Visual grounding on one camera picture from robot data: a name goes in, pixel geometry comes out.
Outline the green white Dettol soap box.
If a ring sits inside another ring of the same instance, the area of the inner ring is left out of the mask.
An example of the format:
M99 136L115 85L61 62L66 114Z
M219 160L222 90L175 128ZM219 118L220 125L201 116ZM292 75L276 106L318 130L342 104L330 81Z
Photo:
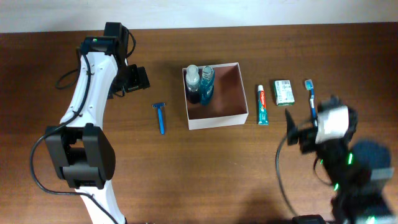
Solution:
M274 93L277 106L293 105L295 103L292 86L289 80L274 81Z

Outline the clear purple soap dispenser bottle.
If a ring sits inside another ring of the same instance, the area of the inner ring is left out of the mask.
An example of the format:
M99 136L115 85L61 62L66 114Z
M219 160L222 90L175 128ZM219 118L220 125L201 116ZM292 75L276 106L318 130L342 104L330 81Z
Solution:
M196 65L189 65L185 75L185 83L187 86L187 98L190 103L196 104L200 102L200 75Z

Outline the teal Listerine mouthwash bottle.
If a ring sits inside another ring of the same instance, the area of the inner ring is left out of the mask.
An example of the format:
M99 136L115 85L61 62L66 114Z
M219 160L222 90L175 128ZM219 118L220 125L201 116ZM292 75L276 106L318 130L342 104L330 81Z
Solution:
M201 73L201 99L200 103L202 105L207 105L211 97L213 96L214 90L214 80L215 80L215 71L211 66L205 66Z

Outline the pink cardboard box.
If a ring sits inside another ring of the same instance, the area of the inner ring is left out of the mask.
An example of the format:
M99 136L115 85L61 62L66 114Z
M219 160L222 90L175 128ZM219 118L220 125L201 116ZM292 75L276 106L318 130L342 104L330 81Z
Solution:
M215 90L207 105L191 103L184 88L189 130L244 124L249 110L238 62L211 66L215 71Z

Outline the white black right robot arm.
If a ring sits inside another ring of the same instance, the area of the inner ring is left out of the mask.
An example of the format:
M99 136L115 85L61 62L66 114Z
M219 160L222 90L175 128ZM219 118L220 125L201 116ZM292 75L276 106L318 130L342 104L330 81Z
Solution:
M298 144L302 154L314 152L322 161L336 195L331 200L335 223L397 223L383 188L394 174L386 146L363 139L349 146L358 113L332 96L318 105L311 127L296 125L285 112L287 133L282 144Z

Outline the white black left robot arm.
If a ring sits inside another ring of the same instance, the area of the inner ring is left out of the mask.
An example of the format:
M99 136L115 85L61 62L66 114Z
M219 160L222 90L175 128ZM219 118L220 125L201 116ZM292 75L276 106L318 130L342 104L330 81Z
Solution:
M104 34L86 37L79 48L78 81L59 126L45 130L44 141L55 173L85 203L93 223L126 223L111 179L116 155L103 132L106 102L150 86L144 67L127 61L133 35L120 22L107 22Z

